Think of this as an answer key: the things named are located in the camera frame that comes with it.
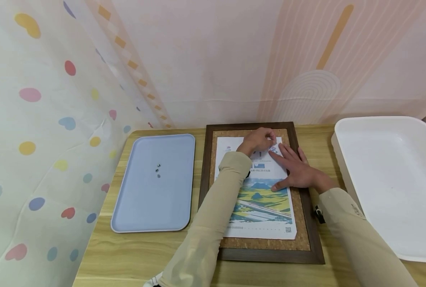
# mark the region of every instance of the paper sheet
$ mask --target paper sheet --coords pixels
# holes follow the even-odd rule
[[[216,147],[215,179],[219,164],[228,151],[235,151],[243,137],[218,137]],[[270,149],[281,154],[278,143]],[[257,151],[252,157],[250,175],[243,187],[229,220],[225,237],[294,239],[297,233],[293,214],[291,192],[283,189],[270,190],[276,182],[286,178],[286,171],[278,165],[267,151]]]

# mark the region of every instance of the pink backdrop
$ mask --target pink backdrop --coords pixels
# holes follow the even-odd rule
[[[155,128],[426,116],[426,0],[72,5]]]

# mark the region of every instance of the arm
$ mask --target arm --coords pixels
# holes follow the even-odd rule
[[[219,176],[206,194],[188,235],[162,273],[160,286],[210,286],[219,244],[251,167],[249,156],[254,150],[268,149],[274,142],[273,131],[260,128],[246,136],[237,151],[226,153],[219,165]]]
[[[361,286],[416,287],[417,284],[393,250],[366,220],[354,200],[325,173],[308,165],[287,145],[280,145],[284,157],[270,153],[289,176],[272,190],[283,187],[314,187],[320,194],[320,208],[329,230],[345,248]]]
[[[417,286],[348,193],[340,188],[322,193],[320,208],[329,230],[345,248],[362,286]]]

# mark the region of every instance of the polka dot curtain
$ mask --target polka dot curtain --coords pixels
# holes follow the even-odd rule
[[[0,3],[0,286],[71,286],[147,120],[62,1]]]

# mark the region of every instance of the beige sleeve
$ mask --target beige sleeve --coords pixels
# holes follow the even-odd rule
[[[234,210],[251,160],[230,151],[219,165],[219,176],[206,194],[188,234],[165,267],[162,287],[208,287],[213,278],[219,244]]]
[[[330,189],[320,195],[319,206],[329,230],[345,248],[361,286],[417,286],[348,193]]]

